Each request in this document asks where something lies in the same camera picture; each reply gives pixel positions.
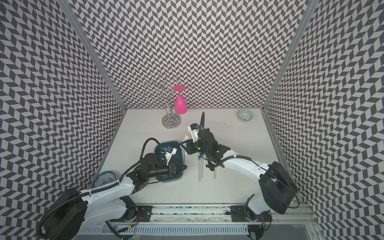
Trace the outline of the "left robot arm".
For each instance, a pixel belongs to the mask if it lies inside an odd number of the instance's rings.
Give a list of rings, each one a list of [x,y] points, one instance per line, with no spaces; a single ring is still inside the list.
[[[110,220],[139,220],[139,210],[131,195],[145,188],[151,178],[174,178],[186,165],[158,161],[156,154],[146,154],[121,177],[89,190],[69,189],[45,212],[37,225],[40,239],[71,240],[79,231]]]

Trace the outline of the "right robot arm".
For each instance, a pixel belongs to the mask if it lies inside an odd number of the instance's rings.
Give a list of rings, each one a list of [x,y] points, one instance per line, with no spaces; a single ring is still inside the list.
[[[210,130],[199,125],[189,126],[188,132],[192,138],[182,142],[182,148],[188,155],[200,154],[211,171],[217,167],[227,168],[259,183],[261,193],[251,195],[244,206],[248,219],[270,210],[285,214],[290,208],[298,188],[280,163],[265,164],[239,155],[231,148],[218,144]]]

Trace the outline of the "teal plastic water tub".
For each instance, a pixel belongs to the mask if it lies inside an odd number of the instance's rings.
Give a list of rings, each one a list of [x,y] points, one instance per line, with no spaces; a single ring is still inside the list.
[[[184,164],[185,163],[185,151],[182,150],[180,147],[180,143],[177,141],[168,141],[161,143],[162,150],[165,150],[165,156],[166,156],[166,163],[168,165],[170,164]],[[158,160],[160,163],[163,163],[162,161],[162,153],[161,149],[157,146],[155,147],[155,154],[158,155]],[[169,178],[168,176],[160,176],[156,177],[157,181],[162,183],[177,181],[182,178],[183,172],[175,175],[174,178]]]

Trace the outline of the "chrome glass rack stand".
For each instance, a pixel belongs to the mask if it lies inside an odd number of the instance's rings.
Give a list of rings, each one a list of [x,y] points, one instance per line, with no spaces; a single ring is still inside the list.
[[[168,73],[161,73],[155,79],[146,80],[144,83],[146,99],[154,100],[156,98],[160,101],[166,113],[162,118],[162,125],[164,128],[172,130],[176,129],[182,120],[180,115],[176,114],[172,108],[172,88],[168,83],[170,79]]]

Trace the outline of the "pink plastic wine glass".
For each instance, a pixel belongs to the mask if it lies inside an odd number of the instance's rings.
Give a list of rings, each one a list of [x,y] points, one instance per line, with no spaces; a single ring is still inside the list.
[[[178,93],[178,97],[175,100],[175,112],[178,115],[183,115],[188,111],[187,102],[182,97],[182,92],[185,90],[185,86],[177,85],[173,87],[173,90]]]

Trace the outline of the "patterned ceramic bowl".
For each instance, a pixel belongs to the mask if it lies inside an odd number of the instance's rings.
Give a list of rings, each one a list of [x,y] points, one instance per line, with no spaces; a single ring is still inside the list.
[[[237,117],[242,122],[249,122],[253,119],[254,115],[249,109],[240,109],[237,111]]]

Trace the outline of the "blue patterned plate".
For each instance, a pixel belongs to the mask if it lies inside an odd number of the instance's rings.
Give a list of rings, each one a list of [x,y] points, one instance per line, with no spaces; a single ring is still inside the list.
[[[104,186],[116,181],[115,173],[111,171],[102,172],[96,176],[92,183],[92,188]]]

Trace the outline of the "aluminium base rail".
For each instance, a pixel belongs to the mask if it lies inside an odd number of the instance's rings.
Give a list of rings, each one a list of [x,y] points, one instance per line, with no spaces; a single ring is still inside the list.
[[[152,204],[138,205],[140,224],[316,224],[307,204],[289,208],[281,215],[271,210],[264,217],[250,221],[243,204]]]

